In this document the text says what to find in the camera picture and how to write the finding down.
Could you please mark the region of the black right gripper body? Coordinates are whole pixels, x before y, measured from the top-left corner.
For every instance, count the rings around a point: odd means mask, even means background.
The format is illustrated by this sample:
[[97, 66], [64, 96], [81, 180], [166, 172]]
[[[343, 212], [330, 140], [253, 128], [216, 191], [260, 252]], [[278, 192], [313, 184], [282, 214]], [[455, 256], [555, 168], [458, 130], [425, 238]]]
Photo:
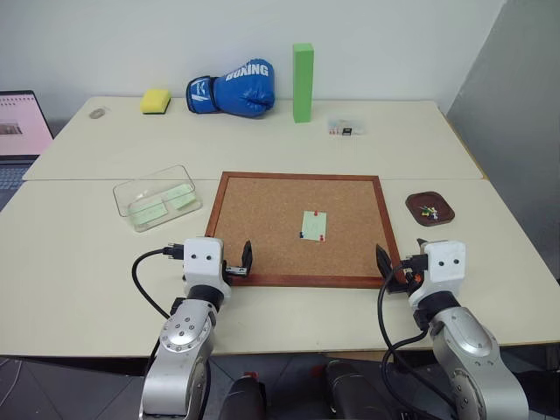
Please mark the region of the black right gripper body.
[[407, 293], [411, 295], [421, 286], [421, 273], [411, 267], [395, 267], [385, 279], [389, 293]]

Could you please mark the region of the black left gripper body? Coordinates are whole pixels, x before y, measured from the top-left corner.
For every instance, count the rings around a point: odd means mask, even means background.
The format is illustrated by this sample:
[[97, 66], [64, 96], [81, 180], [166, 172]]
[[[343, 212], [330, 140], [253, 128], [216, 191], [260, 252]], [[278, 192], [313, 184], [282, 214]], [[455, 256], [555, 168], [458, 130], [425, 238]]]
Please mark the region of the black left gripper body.
[[231, 277], [247, 277], [249, 268], [246, 266], [229, 266], [226, 261], [222, 263], [222, 277], [224, 280], [230, 280]]

